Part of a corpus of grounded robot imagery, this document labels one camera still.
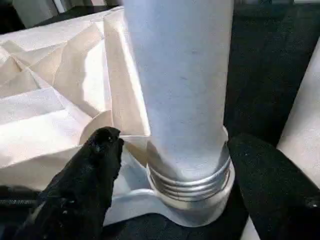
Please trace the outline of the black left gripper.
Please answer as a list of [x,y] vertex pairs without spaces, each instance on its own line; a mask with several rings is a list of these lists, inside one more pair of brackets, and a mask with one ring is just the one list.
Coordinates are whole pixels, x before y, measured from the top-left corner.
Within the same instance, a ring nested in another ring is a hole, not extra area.
[[30,207],[35,204],[40,191],[24,186],[0,186],[1,207]]

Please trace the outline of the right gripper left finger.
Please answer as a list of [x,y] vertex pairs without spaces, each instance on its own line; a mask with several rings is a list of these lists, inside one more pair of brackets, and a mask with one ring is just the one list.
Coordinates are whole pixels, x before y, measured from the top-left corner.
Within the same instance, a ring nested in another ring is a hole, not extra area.
[[117,128],[97,129],[38,195],[14,239],[101,239],[123,146]]

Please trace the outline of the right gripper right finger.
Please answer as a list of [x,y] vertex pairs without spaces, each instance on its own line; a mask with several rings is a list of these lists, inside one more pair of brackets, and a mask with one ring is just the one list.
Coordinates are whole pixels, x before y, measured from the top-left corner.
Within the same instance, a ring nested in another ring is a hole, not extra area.
[[273,145],[247,134],[228,142],[236,181],[261,240],[318,240],[320,190]]

